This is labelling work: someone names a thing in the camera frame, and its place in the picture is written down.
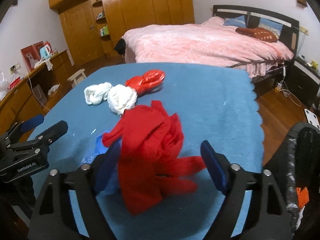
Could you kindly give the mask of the wooden side cabinet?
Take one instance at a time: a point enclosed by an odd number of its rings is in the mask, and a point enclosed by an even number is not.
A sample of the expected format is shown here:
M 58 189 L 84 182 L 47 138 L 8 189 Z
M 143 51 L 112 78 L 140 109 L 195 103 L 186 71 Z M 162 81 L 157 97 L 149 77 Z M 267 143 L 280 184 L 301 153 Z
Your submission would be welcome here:
M 46 115 L 71 89 L 68 78 L 75 68 L 67 51 L 52 57 L 53 69 L 44 63 L 23 78 L 1 101 L 1 134 L 13 124 L 38 114 Z

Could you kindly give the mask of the white tissue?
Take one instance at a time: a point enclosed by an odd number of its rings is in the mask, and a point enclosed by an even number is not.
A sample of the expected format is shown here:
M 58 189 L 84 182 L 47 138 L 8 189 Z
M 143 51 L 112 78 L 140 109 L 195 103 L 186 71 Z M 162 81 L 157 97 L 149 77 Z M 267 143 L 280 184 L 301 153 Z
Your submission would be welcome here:
M 84 89 L 85 102 L 88 105 L 99 105 L 107 100 L 111 88 L 112 84 L 109 82 L 86 87 Z

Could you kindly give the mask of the black bedside table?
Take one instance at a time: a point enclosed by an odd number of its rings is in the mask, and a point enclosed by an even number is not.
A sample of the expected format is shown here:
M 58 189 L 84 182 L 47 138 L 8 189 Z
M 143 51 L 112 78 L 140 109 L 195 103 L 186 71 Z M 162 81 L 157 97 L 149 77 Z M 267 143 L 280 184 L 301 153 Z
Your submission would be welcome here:
M 307 108 L 311 108 L 317 102 L 319 75 L 300 58 L 295 58 L 294 63 L 289 67 L 286 84 L 290 92 Z

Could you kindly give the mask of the black bed headboard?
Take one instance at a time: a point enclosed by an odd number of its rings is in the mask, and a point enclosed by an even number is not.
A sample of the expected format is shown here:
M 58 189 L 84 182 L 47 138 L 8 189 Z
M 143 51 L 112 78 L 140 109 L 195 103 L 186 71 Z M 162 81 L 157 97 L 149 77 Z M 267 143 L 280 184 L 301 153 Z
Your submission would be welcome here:
M 258 27 L 260 20 L 265 19 L 283 26 L 279 40 L 296 55 L 299 38 L 299 21 L 289 16 L 265 9 L 239 5 L 213 5 L 213 16 L 235 18 L 244 16 L 248 28 Z

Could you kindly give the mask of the black trash bin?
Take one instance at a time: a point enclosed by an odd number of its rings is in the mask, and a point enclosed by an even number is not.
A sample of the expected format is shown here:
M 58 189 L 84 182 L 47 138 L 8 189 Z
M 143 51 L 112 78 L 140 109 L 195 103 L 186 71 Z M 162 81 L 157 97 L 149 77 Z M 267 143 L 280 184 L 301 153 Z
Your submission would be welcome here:
M 306 122 L 293 125 L 264 169 L 284 198 L 293 239 L 319 239 L 319 129 Z M 299 225 L 298 188 L 309 195 Z

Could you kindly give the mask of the red cloth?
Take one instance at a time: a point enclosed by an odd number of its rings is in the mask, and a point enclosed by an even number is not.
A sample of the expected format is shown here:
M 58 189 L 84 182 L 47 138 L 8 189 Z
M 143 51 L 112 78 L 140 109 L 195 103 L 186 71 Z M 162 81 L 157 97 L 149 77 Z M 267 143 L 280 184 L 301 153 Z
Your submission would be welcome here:
M 177 114 L 168 115 L 162 103 L 125 110 L 102 143 L 110 147 L 121 140 L 118 180 L 124 204 L 132 215 L 157 205 L 168 196 L 188 194 L 197 184 L 188 180 L 205 168 L 200 156 L 178 155 L 184 135 Z

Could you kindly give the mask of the light blue kettle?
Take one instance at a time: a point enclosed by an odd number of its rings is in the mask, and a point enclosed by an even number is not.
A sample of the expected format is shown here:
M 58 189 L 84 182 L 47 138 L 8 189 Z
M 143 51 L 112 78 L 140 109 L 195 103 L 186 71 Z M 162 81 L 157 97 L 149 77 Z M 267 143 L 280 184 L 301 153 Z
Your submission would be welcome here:
M 53 56 L 53 50 L 50 45 L 45 44 L 41 49 L 40 49 L 40 57 L 42 59 L 49 59 Z

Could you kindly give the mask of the white paper ball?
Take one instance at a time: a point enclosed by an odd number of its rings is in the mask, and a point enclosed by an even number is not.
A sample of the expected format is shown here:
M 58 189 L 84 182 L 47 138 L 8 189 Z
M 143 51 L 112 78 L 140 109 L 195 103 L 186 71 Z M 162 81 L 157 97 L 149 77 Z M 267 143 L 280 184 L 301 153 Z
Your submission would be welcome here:
M 118 84 L 109 90 L 107 102 L 110 110 L 121 116 L 125 110 L 135 107 L 137 97 L 138 94 L 133 88 Z

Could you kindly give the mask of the black garment on bed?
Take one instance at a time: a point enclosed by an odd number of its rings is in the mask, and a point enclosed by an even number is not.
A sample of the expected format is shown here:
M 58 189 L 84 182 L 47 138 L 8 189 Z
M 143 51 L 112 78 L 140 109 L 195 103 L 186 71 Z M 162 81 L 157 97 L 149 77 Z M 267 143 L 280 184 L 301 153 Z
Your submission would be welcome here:
M 121 38 L 117 44 L 114 46 L 114 50 L 120 55 L 125 56 L 126 43 L 123 38 Z

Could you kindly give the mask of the orange trash in bin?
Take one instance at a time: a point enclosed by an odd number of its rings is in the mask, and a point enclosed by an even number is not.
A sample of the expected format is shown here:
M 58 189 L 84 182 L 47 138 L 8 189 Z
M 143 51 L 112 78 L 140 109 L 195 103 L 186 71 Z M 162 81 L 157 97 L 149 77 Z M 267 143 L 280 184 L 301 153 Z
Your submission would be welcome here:
M 297 200 L 298 200 L 298 207 L 301 210 L 306 204 L 309 202 L 309 192 L 308 188 L 296 188 L 296 193 L 297 193 Z

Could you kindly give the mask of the right blue pillow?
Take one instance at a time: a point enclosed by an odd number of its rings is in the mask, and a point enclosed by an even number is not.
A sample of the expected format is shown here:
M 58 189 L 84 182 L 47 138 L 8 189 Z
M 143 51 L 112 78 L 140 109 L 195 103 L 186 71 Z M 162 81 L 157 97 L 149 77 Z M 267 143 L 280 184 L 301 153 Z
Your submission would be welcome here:
M 259 28 L 264 28 L 270 32 L 272 32 L 277 38 L 280 38 L 281 31 L 283 29 L 283 25 L 281 23 L 274 22 L 272 20 L 268 20 L 265 18 L 261 18 Z

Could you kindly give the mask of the left blue pillow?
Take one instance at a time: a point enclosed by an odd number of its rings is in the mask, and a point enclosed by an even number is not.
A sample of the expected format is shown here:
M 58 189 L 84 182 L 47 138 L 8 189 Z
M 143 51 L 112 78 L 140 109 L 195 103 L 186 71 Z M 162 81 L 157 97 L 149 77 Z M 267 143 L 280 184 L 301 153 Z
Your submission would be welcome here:
M 239 28 L 245 28 L 246 25 L 246 19 L 244 15 L 241 15 L 236 18 L 225 18 L 224 26 L 234 26 Z

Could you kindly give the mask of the bed with pink blanket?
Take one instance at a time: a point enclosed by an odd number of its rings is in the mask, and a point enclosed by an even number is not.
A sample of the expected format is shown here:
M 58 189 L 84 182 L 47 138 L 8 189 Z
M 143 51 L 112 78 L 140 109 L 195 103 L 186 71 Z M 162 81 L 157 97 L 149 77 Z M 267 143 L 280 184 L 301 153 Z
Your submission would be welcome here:
M 130 29 L 122 36 L 125 62 L 204 64 L 244 70 L 254 78 L 293 59 L 294 53 L 279 38 L 272 43 L 257 40 L 237 33 L 237 27 L 224 26 L 224 21 L 213 16 L 202 24 Z

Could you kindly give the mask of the blue pillow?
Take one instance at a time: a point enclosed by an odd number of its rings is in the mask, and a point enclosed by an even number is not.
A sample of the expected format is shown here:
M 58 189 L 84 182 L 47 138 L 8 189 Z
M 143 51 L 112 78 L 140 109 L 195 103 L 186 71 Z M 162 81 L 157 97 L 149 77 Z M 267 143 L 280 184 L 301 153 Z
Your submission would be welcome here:
M 246 25 L 246 19 L 244 15 L 241 15 L 236 18 L 225 18 L 224 26 L 234 26 L 239 28 L 245 28 Z
M 281 31 L 283 29 L 283 25 L 281 23 L 274 22 L 272 20 L 268 20 L 265 18 L 261 18 L 259 28 L 264 28 L 270 32 L 272 32 L 277 38 L 280 38 Z

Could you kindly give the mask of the wooden wardrobe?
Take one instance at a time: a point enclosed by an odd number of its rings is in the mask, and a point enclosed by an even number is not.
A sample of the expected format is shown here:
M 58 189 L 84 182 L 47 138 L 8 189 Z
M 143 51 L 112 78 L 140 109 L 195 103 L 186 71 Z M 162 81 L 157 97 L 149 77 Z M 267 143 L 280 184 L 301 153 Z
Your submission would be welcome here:
M 71 57 L 80 67 L 103 56 L 130 29 L 194 23 L 193 0 L 49 0 L 59 14 Z

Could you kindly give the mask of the yellow plush toy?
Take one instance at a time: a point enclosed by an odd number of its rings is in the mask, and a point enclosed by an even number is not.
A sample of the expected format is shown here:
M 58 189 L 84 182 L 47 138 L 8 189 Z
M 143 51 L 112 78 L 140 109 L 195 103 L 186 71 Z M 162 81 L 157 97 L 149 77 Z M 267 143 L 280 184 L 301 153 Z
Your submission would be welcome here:
M 319 64 L 316 61 L 311 61 L 310 66 L 313 70 L 319 71 Z

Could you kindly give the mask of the white bathroom scale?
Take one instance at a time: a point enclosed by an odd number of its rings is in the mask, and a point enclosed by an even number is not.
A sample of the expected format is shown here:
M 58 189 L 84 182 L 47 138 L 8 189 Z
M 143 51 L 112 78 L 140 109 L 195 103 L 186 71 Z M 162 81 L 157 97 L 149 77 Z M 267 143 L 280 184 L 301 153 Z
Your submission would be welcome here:
M 320 129 L 320 124 L 319 124 L 319 120 L 317 118 L 317 116 L 315 115 L 315 113 L 313 113 L 312 111 L 308 110 L 308 109 L 304 109 L 304 113 L 307 119 L 307 122 L 313 126 L 315 126 L 317 129 Z

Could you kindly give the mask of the small white wooden stool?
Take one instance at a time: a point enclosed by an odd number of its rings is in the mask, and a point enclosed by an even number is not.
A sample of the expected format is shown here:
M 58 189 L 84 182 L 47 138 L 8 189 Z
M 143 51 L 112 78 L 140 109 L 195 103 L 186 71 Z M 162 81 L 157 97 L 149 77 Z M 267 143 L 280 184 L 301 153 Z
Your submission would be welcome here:
M 75 88 L 81 81 L 86 78 L 85 69 L 80 69 L 71 75 L 67 81 L 69 81 L 72 85 L 72 88 Z

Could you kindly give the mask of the blue plastic wrapper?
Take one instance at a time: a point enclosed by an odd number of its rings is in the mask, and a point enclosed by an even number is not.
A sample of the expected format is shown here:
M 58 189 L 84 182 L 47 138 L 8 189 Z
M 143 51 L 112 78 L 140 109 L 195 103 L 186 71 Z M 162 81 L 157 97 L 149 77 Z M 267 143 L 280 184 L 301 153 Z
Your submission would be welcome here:
M 120 157 L 121 140 L 117 139 L 110 147 L 102 142 L 103 135 L 99 135 L 95 141 L 93 152 L 87 152 L 80 165 L 89 164 L 94 170 L 96 194 L 109 196 L 119 189 L 118 159 Z

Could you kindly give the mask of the red plastic bag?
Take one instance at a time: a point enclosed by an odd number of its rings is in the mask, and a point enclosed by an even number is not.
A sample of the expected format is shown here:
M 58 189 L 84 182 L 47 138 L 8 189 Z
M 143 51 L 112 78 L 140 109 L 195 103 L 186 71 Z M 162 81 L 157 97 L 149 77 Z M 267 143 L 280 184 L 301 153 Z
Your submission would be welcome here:
M 148 70 L 141 76 L 134 76 L 125 81 L 125 86 L 134 89 L 138 95 L 154 90 L 159 87 L 165 79 L 165 72 L 162 70 Z

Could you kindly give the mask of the red framed picture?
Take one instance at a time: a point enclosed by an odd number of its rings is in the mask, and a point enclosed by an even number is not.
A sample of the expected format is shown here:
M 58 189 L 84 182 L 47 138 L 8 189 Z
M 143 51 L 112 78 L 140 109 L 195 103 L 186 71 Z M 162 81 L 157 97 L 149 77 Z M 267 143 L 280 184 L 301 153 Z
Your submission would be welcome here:
M 46 42 L 41 41 L 41 42 L 37 42 L 31 46 L 28 46 L 28 47 L 21 49 L 21 54 L 27 64 L 27 71 L 28 72 L 32 72 L 35 68 L 39 67 L 43 63 L 46 64 L 47 69 L 49 71 L 53 69 L 53 64 L 51 63 L 50 58 L 45 60 L 40 57 L 40 49 L 45 44 L 50 45 L 50 43 L 48 41 L 46 41 Z

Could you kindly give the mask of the brown dotted pillow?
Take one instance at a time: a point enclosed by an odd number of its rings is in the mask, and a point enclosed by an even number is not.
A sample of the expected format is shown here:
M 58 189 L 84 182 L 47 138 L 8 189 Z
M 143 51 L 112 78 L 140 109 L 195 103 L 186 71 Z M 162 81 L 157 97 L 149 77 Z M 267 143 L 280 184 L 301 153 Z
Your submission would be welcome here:
M 277 42 L 278 36 L 265 28 L 236 28 L 237 33 L 265 42 Z

